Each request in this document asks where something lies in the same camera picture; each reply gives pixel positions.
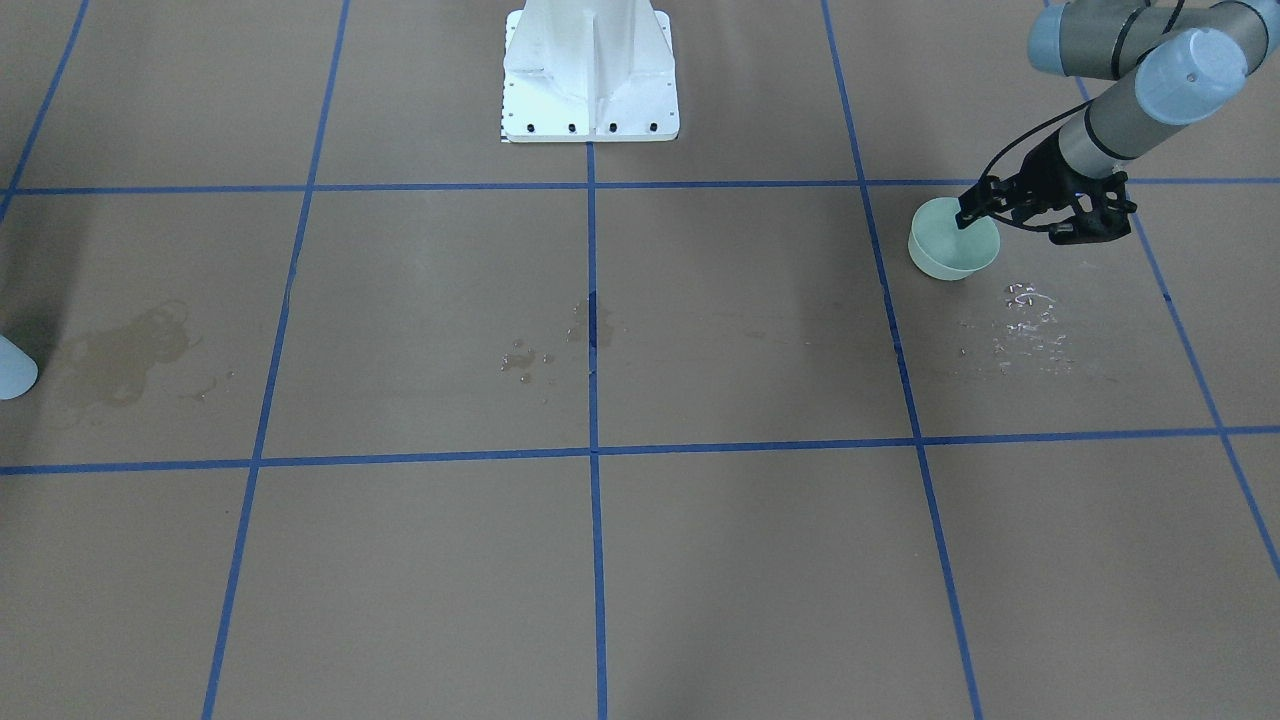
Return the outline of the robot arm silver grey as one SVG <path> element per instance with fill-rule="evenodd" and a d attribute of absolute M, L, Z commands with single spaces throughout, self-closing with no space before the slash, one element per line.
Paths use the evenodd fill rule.
<path fill-rule="evenodd" d="M 1039 229 L 1056 245 L 1102 243 L 1132 229 L 1137 206 L 1126 167 L 1230 102 L 1277 51 L 1275 1 L 1207 8 L 1152 1 L 1068 1 L 1043 9 L 1027 40 L 1029 63 L 1051 76 L 1106 79 L 1108 87 L 1055 117 L 1052 133 L 1016 174 L 984 169 L 959 199 L 954 222 L 989 218 Z"/>

